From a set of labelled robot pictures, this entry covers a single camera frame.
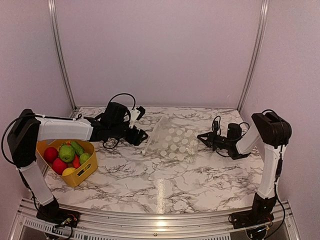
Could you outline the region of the clear polka dot zip bag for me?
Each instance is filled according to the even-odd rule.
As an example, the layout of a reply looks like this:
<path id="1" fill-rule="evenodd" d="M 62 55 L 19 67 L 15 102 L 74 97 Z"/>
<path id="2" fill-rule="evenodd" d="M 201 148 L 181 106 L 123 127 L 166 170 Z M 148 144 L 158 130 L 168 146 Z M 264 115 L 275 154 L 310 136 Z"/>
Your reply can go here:
<path id="1" fill-rule="evenodd" d="M 190 164 L 198 155 L 196 131 L 163 116 L 152 130 L 142 154 Z"/>

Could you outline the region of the fake green apple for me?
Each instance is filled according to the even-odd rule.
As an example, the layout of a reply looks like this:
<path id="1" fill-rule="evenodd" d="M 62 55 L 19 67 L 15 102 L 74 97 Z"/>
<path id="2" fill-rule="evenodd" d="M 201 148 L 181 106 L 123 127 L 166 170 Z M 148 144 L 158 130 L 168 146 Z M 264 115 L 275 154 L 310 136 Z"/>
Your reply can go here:
<path id="1" fill-rule="evenodd" d="M 71 145 L 63 145 L 60 147 L 58 155 L 63 162 L 70 163 L 74 160 L 76 152 Z"/>
<path id="2" fill-rule="evenodd" d="M 79 163 L 81 165 L 83 165 L 90 157 L 91 157 L 90 153 L 85 152 L 85 153 L 81 154 L 79 157 Z"/>

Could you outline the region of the fake green cucumber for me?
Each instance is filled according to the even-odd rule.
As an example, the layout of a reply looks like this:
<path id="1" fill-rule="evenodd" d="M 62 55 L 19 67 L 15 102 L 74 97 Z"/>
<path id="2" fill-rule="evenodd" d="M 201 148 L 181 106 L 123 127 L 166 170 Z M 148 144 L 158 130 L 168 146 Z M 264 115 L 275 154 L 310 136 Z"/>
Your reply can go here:
<path id="1" fill-rule="evenodd" d="M 70 145 L 74 148 L 75 150 L 75 153 L 78 155 L 78 156 L 81 156 L 82 154 L 85 153 L 85 150 L 84 148 L 76 141 L 71 141 L 70 142 Z"/>

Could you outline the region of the fake orange carrot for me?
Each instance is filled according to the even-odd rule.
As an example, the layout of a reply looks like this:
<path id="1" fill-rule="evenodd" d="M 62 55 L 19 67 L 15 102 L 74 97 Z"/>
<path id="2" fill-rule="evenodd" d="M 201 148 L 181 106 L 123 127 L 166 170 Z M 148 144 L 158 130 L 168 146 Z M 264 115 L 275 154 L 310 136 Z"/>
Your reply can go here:
<path id="1" fill-rule="evenodd" d="M 72 166 L 73 166 L 75 169 L 77 169 L 77 168 L 79 168 L 79 167 L 81 166 L 81 164 L 80 164 L 80 158 L 79 158 L 79 156 L 78 156 L 77 154 L 75 154 L 75 156 L 74 156 L 74 159 L 73 159 L 73 161 L 72 161 Z"/>

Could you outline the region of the fake yellow lemon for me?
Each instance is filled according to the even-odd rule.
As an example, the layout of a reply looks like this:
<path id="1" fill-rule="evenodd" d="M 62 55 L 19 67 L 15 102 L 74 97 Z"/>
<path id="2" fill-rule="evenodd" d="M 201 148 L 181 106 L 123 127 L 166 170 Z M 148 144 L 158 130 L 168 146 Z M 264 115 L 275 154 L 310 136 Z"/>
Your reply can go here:
<path id="1" fill-rule="evenodd" d="M 72 174 L 75 170 L 76 170 L 76 168 L 74 168 L 74 167 L 67 167 L 62 172 L 62 176 L 68 176 L 68 175 Z"/>

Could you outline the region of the fake red pepper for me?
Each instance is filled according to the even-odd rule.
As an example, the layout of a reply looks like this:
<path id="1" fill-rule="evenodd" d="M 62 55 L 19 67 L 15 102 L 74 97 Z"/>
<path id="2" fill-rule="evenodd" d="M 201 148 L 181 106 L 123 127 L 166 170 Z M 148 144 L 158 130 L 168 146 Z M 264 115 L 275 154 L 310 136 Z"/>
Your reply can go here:
<path id="1" fill-rule="evenodd" d="M 47 163 L 52 164 L 58 158 L 58 150 L 54 147 L 48 147 L 43 154 L 43 158 Z"/>

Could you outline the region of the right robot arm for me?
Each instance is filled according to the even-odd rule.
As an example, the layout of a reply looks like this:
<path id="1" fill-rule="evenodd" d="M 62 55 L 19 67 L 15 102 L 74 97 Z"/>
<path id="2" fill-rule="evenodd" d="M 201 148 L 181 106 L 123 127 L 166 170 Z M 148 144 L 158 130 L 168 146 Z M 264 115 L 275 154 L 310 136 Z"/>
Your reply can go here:
<path id="1" fill-rule="evenodd" d="M 261 155 L 262 177 L 251 209 L 238 211 L 230 216 L 231 221 L 237 224 L 244 220 L 258 224 L 271 218 L 273 208 L 280 201 L 278 183 L 282 173 L 284 153 L 292 136 L 290 123 L 272 109 L 254 113 L 251 119 L 252 124 L 246 133 L 241 133 L 240 126 L 232 126 L 227 135 L 222 136 L 220 124 L 214 121 L 210 132 L 197 136 L 198 140 L 213 151 L 225 150 L 232 160 L 248 157 L 254 148 L 257 148 Z"/>

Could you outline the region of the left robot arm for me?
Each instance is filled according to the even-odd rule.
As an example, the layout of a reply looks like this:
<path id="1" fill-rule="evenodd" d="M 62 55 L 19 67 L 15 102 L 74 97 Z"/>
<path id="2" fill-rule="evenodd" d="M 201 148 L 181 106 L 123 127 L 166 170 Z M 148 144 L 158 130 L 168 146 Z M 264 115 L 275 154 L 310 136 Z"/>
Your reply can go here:
<path id="1" fill-rule="evenodd" d="M 63 210 L 37 164 L 37 143 L 55 140 L 106 143 L 109 139 L 124 139 L 138 146 L 148 138 L 144 130 L 135 126 L 145 112 L 142 106 L 128 109 L 117 102 L 110 102 L 105 111 L 96 117 L 47 116 L 26 108 L 6 127 L 0 143 L 7 143 L 11 157 L 6 160 L 17 168 L 25 186 L 38 200 L 40 206 L 37 212 L 58 223 L 63 219 Z"/>

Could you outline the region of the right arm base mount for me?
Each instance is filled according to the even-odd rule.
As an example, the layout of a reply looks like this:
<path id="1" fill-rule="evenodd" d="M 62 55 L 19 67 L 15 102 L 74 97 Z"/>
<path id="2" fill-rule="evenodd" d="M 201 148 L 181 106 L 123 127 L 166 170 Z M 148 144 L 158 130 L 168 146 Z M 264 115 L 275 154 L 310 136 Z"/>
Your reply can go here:
<path id="1" fill-rule="evenodd" d="M 228 217 L 228 221 L 233 225 L 234 229 L 261 225 L 264 223 L 272 222 L 273 220 L 274 215 L 271 212 L 255 214 L 252 209 L 234 212 L 231 213 Z"/>

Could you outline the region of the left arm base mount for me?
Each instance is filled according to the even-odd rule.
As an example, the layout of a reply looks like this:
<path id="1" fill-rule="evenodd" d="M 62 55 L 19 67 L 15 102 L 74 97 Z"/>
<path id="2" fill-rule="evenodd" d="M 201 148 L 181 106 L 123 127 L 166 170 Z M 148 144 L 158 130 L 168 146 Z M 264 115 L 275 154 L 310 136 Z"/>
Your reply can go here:
<path id="1" fill-rule="evenodd" d="M 64 226 L 76 228 L 79 222 L 80 213 L 78 211 L 64 208 L 58 208 L 53 211 L 39 209 L 36 217 L 40 220 L 55 224 L 57 228 Z"/>

